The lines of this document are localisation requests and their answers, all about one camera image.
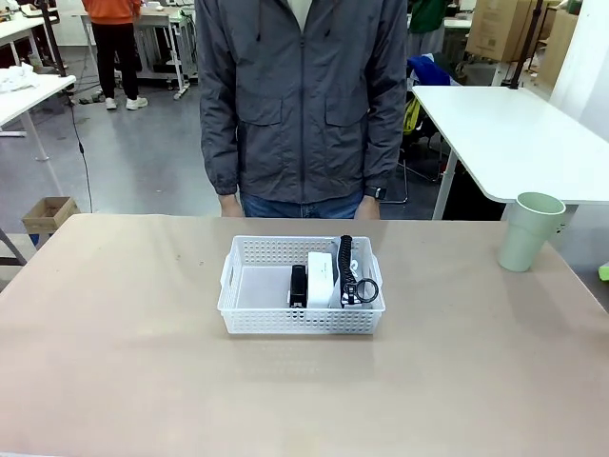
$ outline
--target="person in orange shirt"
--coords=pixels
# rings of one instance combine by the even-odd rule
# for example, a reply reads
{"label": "person in orange shirt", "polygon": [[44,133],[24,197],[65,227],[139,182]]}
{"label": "person in orange shirt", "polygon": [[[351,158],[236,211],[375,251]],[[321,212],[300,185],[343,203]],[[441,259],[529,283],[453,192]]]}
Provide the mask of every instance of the person in orange shirt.
{"label": "person in orange shirt", "polygon": [[99,82],[106,96],[106,109],[116,109],[114,99],[114,53],[118,54],[123,73],[127,109],[147,106],[138,94],[133,20],[140,15],[140,0],[83,0],[91,19],[97,45]]}

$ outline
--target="floor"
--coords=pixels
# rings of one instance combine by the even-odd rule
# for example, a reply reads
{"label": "floor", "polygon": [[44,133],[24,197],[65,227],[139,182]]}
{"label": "floor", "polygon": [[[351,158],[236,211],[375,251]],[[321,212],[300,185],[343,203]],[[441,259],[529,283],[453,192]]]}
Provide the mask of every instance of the floor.
{"label": "floor", "polygon": [[[69,73],[79,78],[77,98],[98,88],[84,49],[62,50]],[[150,106],[116,112],[102,104],[74,107],[76,128],[85,147],[94,212],[218,215],[219,206],[207,181],[199,147],[200,125],[196,86],[179,101],[164,87],[143,87]],[[39,135],[53,161],[64,192],[82,211],[89,211],[83,158],[78,150],[68,107],[54,102],[33,114]],[[433,171],[433,154],[417,167]],[[31,156],[28,139],[0,142],[0,227],[23,233],[21,217],[44,196],[53,194],[42,166]],[[438,185],[409,173],[406,205],[383,205],[384,219],[430,219]],[[403,173],[396,170],[389,198],[404,198]],[[565,235],[561,253],[582,281],[609,308],[609,285],[599,281],[597,268],[609,261],[609,208],[582,208]]]}

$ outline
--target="white sneaker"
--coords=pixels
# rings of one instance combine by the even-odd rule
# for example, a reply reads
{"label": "white sneaker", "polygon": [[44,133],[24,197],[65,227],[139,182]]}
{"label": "white sneaker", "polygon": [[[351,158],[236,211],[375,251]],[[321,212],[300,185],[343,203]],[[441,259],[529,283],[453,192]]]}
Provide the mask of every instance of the white sneaker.
{"label": "white sneaker", "polygon": [[114,111],[116,109],[116,101],[113,98],[106,99],[106,109],[108,111]]}
{"label": "white sneaker", "polygon": [[139,108],[147,107],[148,100],[146,98],[137,97],[135,100],[127,99],[127,109],[136,110]]}

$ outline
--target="jacket zipper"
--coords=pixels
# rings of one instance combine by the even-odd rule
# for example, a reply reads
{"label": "jacket zipper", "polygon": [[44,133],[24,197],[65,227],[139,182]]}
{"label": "jacket zipper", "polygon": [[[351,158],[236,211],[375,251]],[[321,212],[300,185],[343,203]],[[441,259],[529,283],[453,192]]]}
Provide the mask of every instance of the jacket zipper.
{"label": "jacket zipper", "polygon": [[305,34],[301,34],[301,203],[305,200]]}

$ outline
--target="jacket pocket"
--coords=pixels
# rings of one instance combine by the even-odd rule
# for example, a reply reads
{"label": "jacket pocket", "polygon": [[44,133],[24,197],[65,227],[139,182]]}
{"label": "jacket pocket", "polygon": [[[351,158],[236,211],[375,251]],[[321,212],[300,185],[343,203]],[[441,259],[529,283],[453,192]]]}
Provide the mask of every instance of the jacket pocket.
{"label": "jacket pocket", "polygon": [[336,191],[362,179],[367,112],[365,92],[325,100],[325,171]]}
{"label": "jacket pocket", "polygon": [[284,168],[282,99],[238,93],[236,108],[242,179],[251,185],[279,174]]}

